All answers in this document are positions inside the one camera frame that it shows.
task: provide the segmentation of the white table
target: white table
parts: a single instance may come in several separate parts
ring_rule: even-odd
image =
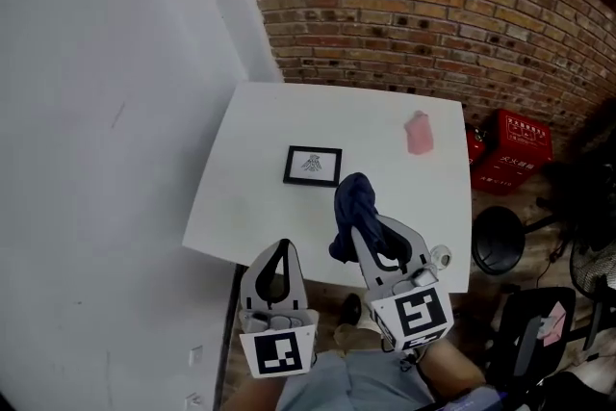
[[[429,115],[434,150],[407,152],[404,123]],[[460,103],[376,90],[246,83],[220,125],[201,178],[184,246],[248,266],[289,238],[304,278],[365,287],[359,266],[329,256],[338,233],[333,188],[282,183],[290,145],[343,149],[341,181],[365,173],[379,214],[418,231],[428,249],[452,252],[441,279],[468,290],[471,183]]]

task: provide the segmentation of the black picture frame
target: black picture frame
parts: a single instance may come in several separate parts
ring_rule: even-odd
[[[310,178],[294,178],[291,176],[291,164],[296,151],[313,152],[319,154],[335,154],[336,166],[334,167],[333,180],[312,180]],[[290,145],[289,153],[287,154],[287,164],[285,165],[285,176],[282,182],[293,185],[308,185],[312,187],[333,187],[336,188],[340,184],[340,166],[343,160],[343,150],[333,147],[310,147],[302,145]]]

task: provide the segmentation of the shoe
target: shoe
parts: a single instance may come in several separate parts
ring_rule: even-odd
[[[338,325],[347,323],[349,325],[357,325],[362,316],[362,300],[355,293],[351,293],[346,297],[343,306],[340,309],[340,318]]]

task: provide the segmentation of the framed picture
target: framed picture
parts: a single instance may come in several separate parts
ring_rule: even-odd
[[[285,166],[285,184],[338,187],[342,149],[289,146]]]

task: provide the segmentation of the dark blue cloth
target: dark blue cloth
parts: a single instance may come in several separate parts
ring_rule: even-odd
[[[338,235],[329,246],[329,255],[341,262],[358,262],[351,226],[355,226],[372,252],[391,257],[383,238],[381,225],[376,219],[374,207],[376,196],[370,180],[363,173],[353,173],[345,178],[336,189],[334,213],[338,224]]]

